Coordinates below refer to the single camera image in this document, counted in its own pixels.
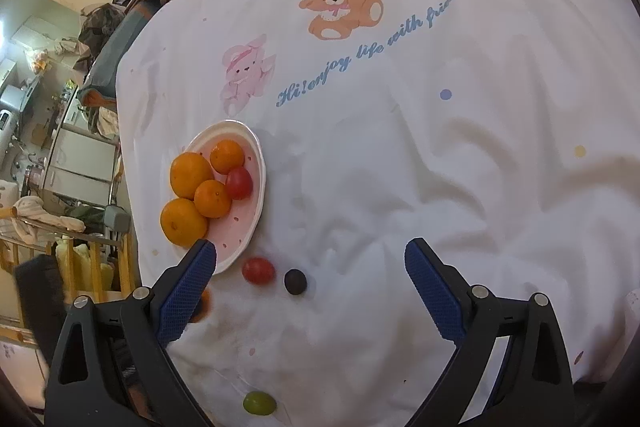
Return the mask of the large orange bottom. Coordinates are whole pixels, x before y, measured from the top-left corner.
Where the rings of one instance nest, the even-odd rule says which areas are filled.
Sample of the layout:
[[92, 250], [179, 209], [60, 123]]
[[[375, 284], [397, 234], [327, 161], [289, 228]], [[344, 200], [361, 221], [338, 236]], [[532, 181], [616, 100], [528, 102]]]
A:
[[205, 239], [208, 220], [198, 212], [191, 199], [176, 198], [160, 213], [160, 227], [170, 243], [189, 249], [198, 239]]

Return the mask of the large orange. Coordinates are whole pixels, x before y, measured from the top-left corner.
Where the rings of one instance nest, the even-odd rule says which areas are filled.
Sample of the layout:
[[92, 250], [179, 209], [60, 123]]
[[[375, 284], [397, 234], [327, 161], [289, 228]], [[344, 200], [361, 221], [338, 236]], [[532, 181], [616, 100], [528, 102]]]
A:
[[160, 227], [170, 243], [189, 249], [198, 239], [205, 239], [208, 220], [198, 212], [191, 199], [176, 198], [160, 213]]
[[169, 170], [171, 190], [180, 198], [192, 199], [196, 189], [203, 182], [213, 179], [212, 167], [199, 153], [184, 152], [171, 163]]

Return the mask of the white cabinet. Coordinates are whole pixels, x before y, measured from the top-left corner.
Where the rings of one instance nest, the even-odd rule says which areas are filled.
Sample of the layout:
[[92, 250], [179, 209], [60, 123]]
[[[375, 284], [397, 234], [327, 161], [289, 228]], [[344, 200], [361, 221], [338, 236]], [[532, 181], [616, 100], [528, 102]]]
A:
[[105, 207], [112, 202], [115, 165], [116, 144], [89, 132], [74, 89], [56, 121], [41, 188], [58, 197]]

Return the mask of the red cherry tomato on plate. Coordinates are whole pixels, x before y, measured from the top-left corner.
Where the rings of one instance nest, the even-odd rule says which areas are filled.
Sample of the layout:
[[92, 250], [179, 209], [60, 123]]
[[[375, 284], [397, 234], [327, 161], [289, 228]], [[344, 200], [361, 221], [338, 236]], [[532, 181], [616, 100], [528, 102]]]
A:
[[253, 179], [246, 168], [242, 166], [232, 168], [227, 174], [226, 190], [233, 200], [243, 200], [253, 192]]

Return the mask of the small mandarin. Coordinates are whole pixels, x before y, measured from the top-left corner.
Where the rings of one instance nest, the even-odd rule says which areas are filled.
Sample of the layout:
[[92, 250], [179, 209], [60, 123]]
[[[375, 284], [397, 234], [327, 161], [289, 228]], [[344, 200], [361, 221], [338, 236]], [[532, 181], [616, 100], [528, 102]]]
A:
[[213, 297], [209, 288], [205, 288], [203, 294], [201, 295], [200, 300], [198, 300], [198, 304], [196, 305], [189, 322], [190, 323], [198, 323], [207, 317], [207, 315], [212, 312], [213, 309]]
[[232, 169], [244, 166], [244, 150], [238, 142], [221, 140], [210, 151], [209, 162], [216, 172], [227, 176]]
[[194, 193], [194, 205], [202, 216], [208, 219], [226, 217], [231, 210], [231, 198], [223, 183], [206, 180]]

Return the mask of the dark purple grape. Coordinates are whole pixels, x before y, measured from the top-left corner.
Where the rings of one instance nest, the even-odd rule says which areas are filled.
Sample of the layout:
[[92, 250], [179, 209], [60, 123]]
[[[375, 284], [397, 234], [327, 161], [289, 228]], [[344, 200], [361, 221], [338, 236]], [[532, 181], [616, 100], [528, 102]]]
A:
[[286, 291], [293, 296], [302, 295], [308, 287], [307, 277], [299, 269], [288, 270], [285, 273], [283, 283]]

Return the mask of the large orange top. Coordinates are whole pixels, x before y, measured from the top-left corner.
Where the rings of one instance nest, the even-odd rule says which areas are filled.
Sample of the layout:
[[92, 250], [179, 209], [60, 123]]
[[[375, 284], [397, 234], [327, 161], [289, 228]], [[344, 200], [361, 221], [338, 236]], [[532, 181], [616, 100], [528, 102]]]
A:
[[169, 170], [171, 190], [180, 198], [192, 199], [196, 189], [203, 182], [213, 179], [212, 167], [199, 153], [184, 152], [171, 163]]

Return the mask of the white cartoon bedsheet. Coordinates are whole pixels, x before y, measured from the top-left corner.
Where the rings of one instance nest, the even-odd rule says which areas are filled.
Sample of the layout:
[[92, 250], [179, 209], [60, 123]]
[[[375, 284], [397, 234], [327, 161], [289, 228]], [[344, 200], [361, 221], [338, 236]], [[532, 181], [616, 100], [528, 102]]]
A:
[[119, 64], [152, 284], [169, 167], [233, 117], [264, 151], [250, 249], [308, 289], [214, 277], [170, 348], [221, 426], [401, 426], [446, 365], [404, 267], [422, 237], [501, 297], [546, 293], [576, 381], [605, 381], [639, 287], [639, 17], [631, 0], [171, 0]]

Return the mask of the red cherry tomato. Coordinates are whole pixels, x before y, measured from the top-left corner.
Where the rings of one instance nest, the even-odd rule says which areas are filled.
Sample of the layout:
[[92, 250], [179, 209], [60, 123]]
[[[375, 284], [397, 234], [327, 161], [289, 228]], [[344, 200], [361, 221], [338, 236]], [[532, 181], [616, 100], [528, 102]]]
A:
[[246, 168], [242, 166], [232, 168], [227, 174], [226, 190], [233, 200], [243, 200], [253, 192], [253, 179]]
[[253, 285], [270, 284], [276, 277], [276, 269], [273, 264], [264, 257], [250, 257], [242, 264], [242, 277]]

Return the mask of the green grape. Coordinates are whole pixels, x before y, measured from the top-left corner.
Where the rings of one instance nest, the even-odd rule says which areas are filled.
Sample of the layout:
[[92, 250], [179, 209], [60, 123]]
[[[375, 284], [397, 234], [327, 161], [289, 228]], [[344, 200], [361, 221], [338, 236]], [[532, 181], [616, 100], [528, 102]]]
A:
[[269, 416], [277, 410], [278, 403], [276, 399], [267, 392], [250, 391], [245, 395], [242, 406], [249, 414]]

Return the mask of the white pink plate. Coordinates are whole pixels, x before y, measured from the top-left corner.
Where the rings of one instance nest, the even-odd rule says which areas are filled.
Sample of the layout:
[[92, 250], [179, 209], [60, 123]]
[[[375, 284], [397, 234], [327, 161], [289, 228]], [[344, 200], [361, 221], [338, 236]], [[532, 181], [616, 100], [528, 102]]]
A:
[[243, 168], [252, 181], [252, 191], [241, 199], [232, 199], [229, 212], [220, 218], [210, 218], [206, 239], [217, 251], [215, 275], [226, 272], [246, 251], [257, 229], [266, 197], [266, 163], [257, 135], [241, 121], [226, 119], [211, 124], [195, 135], [186, 146], [209, 160], [210, 152], [221, 141], [233, 141], [242, 148]]

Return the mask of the wooden crib rail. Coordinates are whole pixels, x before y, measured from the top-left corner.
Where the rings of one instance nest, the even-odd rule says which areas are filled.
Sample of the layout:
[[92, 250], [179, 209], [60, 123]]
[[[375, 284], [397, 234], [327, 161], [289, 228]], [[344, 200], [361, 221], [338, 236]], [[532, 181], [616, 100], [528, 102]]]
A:
[[128, 212], [104, 209], [101, 233], [88, 234], [29, 219], [14, 207], [1, 208], [1, 337], [32, 345], [13, 280], [15, 269], [39, 255], [56, 261], [66, 303], [87, 295], [99, 303], [127, 297], [136, 276], [132, 262], [132, 225]]

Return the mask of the pile of clothes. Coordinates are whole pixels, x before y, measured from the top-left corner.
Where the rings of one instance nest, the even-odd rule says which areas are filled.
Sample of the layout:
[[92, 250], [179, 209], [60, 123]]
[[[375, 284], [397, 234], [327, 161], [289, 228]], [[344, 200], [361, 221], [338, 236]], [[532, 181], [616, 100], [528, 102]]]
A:
[[120, 60], [152, 17], [170, 0], [112, 0], [80, 12], [80, 55], [74, 65], [84, 74], [77, 98], [86, 107], [116, 108]]

